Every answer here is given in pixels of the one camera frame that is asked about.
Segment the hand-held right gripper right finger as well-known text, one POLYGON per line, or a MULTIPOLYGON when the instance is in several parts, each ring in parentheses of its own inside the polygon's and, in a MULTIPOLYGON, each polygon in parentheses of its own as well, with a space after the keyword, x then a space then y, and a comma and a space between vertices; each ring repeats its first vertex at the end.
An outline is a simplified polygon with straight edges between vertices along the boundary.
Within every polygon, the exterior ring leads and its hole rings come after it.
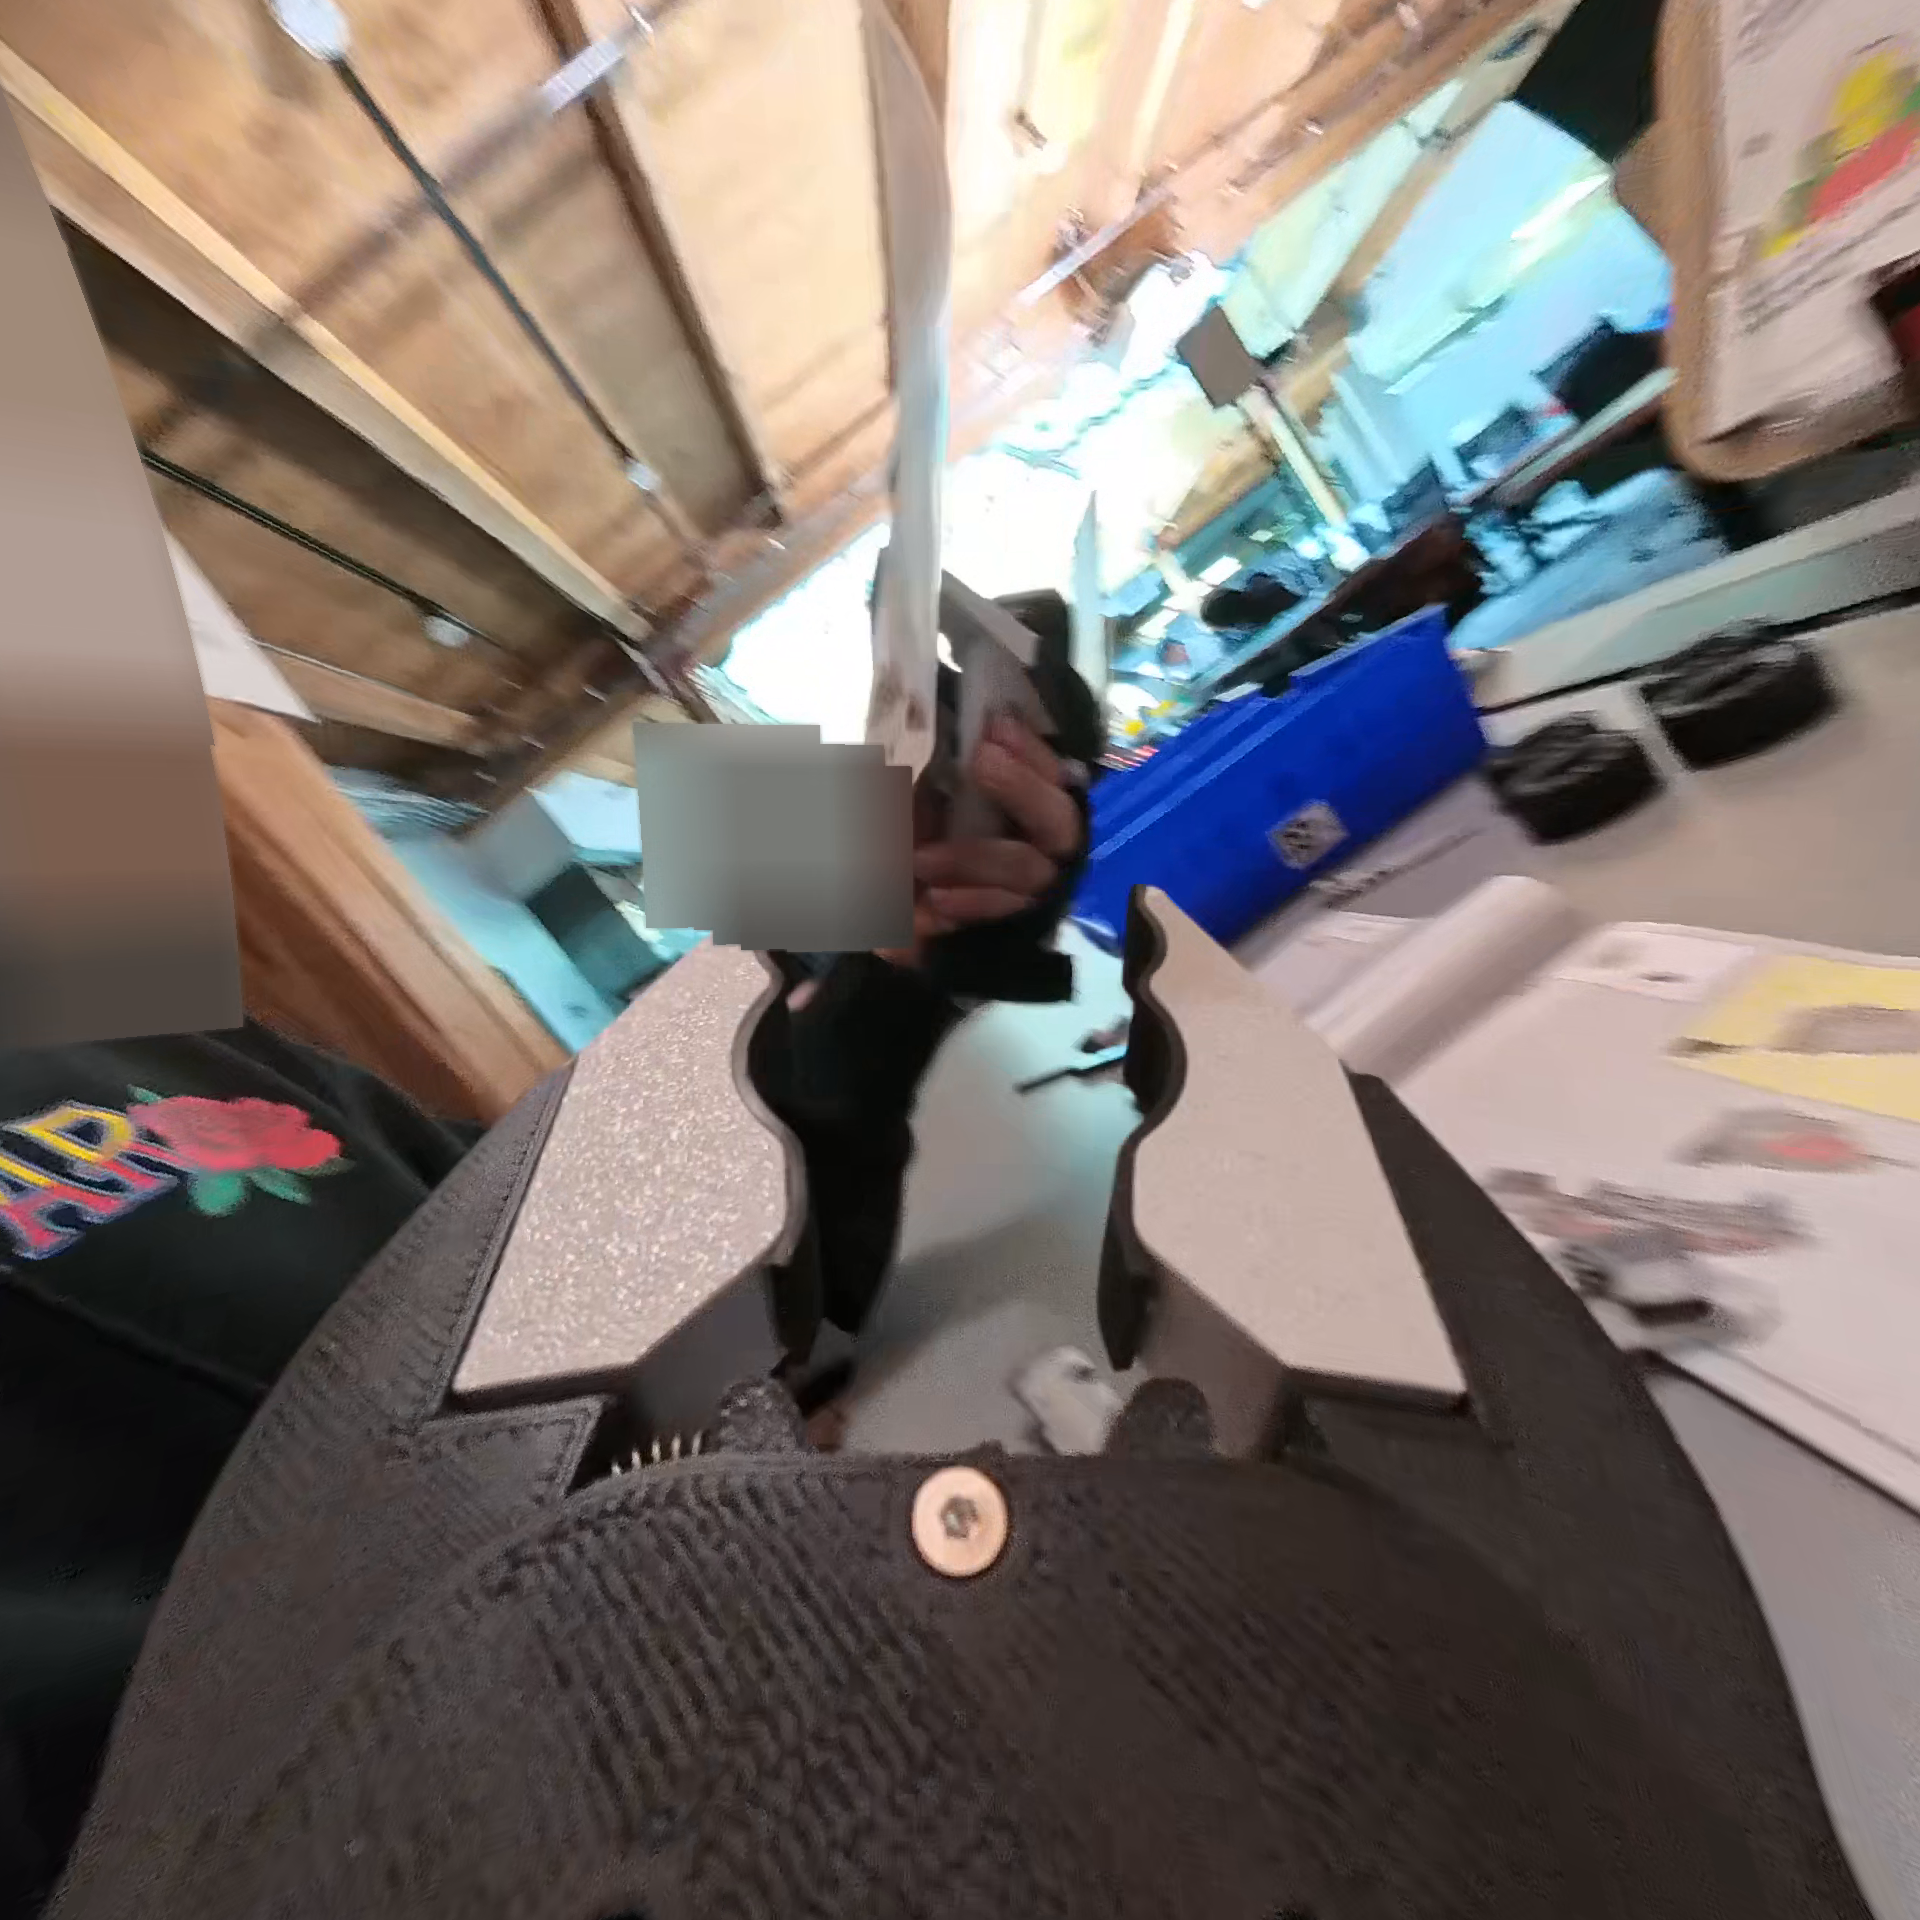
POLYGON ((1121 1373, 1187 1384, 1225 1457, 1309 1401, 1473 1406, 1337 1054, 1160 888, 1123 935, 1134 1013, 1094 1317, 1121 1373))

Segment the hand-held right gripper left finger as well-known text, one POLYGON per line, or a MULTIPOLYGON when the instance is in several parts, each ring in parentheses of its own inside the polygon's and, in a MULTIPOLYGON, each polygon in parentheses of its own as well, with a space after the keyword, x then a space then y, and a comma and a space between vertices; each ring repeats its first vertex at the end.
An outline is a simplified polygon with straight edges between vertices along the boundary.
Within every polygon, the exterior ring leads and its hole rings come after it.
POLYGON ((762 954, 696 947, 579 1057, 453 1367, 458 1406, 715 1410, 780 1366, 811 1315, 800 1145, 753 1079, 782 986, 762 954))

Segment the white sticker sheet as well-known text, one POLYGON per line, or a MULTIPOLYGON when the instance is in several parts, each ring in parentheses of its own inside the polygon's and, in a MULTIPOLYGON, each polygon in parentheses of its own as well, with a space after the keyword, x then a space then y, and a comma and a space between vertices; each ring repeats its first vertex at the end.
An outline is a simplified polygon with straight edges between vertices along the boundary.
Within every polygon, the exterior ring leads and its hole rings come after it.
POLYGON ((922 777, 938 736, 953 205, 945 128, 908 37, 886 6, 861 6, 859 23, 896 406, 885 469, 886 544, 870 591, 867 742, 922 777))

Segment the person's left forearm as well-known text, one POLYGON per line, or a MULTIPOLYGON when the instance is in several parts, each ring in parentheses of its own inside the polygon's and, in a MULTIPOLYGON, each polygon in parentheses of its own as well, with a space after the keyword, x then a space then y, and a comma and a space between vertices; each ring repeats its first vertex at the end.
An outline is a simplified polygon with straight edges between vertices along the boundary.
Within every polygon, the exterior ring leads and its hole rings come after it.
POLYGON ((1057 947, 1072 886, 1012 917, 933 941, 896 963, 875 951, 774 955, 804 990, 763 1070, 763 1094, 800 1143, 821 1317, 857 1335, 896 1261, 915 1112, 942 1046, 981 1003, 1060 1003, 1072 960, 1057 947))

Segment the grey desk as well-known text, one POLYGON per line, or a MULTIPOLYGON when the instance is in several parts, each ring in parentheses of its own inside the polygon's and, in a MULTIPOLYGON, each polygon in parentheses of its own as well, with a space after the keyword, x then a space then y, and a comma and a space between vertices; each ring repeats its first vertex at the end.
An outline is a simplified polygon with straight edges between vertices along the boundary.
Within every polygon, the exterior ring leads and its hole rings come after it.
MULTIPOLYGON (((1667 794, 1564 848, 1531 848, 1466 783, 1380 861, 1453 847, 1368 907, 1428 917, 1530 874, 1594 921, 1915 955, 1915 606, 1859 613, 1821 642, 1842 691, 1832 722, 1706 776, 1653 738, 1667 794)), ((1064 944, 1074 1002, 973 1016, 925 1082, 904 1258, 848 1394, 857 1450, 1021 1450, 1010 1378, 1046 1352, 1097 1350, 1097 1246, 1132 1105, 1105 1083, 1020 1094, 1121 1016, 1118 963, 1064 944)), ((1915 1515, 1688 1376, 1646 1384, 1739 1547, 1865 1899, 1915 1917, 1915 1515)))

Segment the person's left hand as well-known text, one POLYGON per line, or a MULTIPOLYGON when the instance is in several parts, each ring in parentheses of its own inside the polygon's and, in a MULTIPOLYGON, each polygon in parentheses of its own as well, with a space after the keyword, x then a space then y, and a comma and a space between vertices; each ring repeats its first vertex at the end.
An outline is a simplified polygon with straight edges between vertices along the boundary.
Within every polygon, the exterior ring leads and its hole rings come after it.
POLYGON ((1010 714, 993 721, 970 777, 997 822, 989 831, 949 827, 938 797, 917 797, 913 954, 1034 911, 1086 845, 1067 771, 1025 721, 1010 714))

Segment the blue plastic bin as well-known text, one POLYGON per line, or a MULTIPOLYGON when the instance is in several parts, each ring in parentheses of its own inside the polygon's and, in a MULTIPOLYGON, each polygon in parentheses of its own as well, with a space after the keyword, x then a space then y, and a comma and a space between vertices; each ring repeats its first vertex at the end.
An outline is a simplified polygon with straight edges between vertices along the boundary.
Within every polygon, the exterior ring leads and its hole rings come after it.
POLYGON ((1282 696, 1225 703, 1105 776, 1070 921, 1115 954, 1134 891, 1156 888, 1237 944, 1483 754, 1449 617, 1426 609, 1309 664, 1282 696))

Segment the white paper roll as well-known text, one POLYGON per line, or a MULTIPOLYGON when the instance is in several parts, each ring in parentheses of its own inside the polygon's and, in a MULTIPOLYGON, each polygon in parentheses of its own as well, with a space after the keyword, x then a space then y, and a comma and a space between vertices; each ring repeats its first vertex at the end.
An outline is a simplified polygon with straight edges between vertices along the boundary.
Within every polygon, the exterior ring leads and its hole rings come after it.
POLYGON ((1569 950, 1585 921, 1542 880, 1496 875, 1411 926, 1304 1019, 1356 1072, 1398 1082, 1569 950))

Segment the instruction booklet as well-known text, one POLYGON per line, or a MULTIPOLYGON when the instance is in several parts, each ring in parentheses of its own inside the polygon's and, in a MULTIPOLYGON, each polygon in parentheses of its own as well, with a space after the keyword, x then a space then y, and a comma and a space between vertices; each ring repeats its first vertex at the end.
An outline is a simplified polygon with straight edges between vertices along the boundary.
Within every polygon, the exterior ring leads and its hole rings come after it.
MULTIPOLYGON (((1258 965, 1307 1016, 1420 920, 1258 965)), ((1592 926, 1385 1082, 1627 1357, 1915 1512, 1915 959, 1592 926)))

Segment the black toy tire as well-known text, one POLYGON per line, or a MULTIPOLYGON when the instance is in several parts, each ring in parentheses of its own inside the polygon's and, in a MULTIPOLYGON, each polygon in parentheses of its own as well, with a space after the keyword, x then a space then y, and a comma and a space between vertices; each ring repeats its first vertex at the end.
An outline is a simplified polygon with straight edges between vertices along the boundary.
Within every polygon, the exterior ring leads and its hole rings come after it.
POLYGON ((1707 635, 1636 687, 1670 754, 1693 774, 1764 754, 1841 706, 1820 651, 1772 630, 1707 635))
POLYGON ((1638 735, 1592 711, 1489 750, 1482 777, 1501 815, 1542 848, 1617 825, 1664 794, 1638 735))

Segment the black hoodie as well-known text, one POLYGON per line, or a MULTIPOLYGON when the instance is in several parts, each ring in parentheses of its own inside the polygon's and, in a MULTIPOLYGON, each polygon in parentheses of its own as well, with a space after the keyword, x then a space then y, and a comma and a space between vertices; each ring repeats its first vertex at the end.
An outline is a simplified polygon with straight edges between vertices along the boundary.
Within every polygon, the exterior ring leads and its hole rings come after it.
POLYGON ((485 1131, 262 1025, 5 1050, 5 1917, 57 1883, 257 1409, 485 1131))

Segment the brown clipboard with sheet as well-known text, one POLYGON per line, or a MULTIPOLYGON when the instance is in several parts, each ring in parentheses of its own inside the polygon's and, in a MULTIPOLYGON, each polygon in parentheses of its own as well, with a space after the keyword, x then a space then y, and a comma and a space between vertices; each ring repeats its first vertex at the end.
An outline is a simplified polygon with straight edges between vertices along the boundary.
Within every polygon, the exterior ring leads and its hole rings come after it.
POLYGON ((1664 6, 1650 219, 1697 473, 1915 425, 1915 81, 1915 3, 1664 6))

